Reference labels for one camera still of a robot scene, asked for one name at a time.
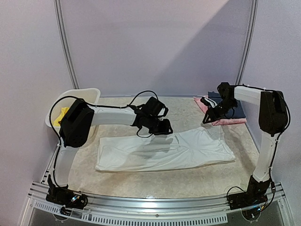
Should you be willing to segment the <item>white t-shirt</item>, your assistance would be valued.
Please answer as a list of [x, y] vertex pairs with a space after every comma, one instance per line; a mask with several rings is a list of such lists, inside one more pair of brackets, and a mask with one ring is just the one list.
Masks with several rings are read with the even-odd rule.
[[107, 172], [183, 170], [235, 158], [221, 127], [199, 127], [149, 138], [103, 137], [95, 169]]

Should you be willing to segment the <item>yellow garment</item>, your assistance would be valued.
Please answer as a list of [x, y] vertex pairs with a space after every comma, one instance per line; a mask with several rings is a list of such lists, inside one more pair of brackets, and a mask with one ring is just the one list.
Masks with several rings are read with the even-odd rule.
[[68, 112], [69, 107], [62, 107], [60, 115], [53, 121], [53, 126], [60, 127], [63, 117]]

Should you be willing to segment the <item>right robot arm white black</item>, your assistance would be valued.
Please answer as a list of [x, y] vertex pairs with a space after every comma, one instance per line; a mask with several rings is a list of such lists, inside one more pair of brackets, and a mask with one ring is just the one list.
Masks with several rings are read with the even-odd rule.
[[272, 183], [271, 172], [280, 136], [290, 124], [290, 113], [281, 91], [250, 87], [247, 85], [230, 85], [222, 82], [217, 87], [221, 101], [215, 104], [207, 97], [201, 102], [207, 106], [203, 123], [220, 120], [225, 114], [246, 102], [259, 107], [258, 123], [261, 129], [261, 147], [257, 165], [249, 179], [243, 201], [254, 205], [263, 196]]

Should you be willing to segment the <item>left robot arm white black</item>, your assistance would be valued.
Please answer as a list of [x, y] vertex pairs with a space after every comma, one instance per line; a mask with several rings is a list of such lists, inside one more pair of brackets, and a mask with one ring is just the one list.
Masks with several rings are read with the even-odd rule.
[[52, 197], [59, 204], [70, 200], [68, 177], [74, 157], [86, 142], [90, 128], [98, 125], [126, 125], [147, 128], [149, 135], [172, 134], [171, 123], [166, 119], [168, 108], [156, 97], [150, 97], [145, 104], [126, 106], [94, 105], [82, 98], [74, 97], [74, 102], [63, 116], [58, 137], [58, 150], [53, 170], [48, 176]]

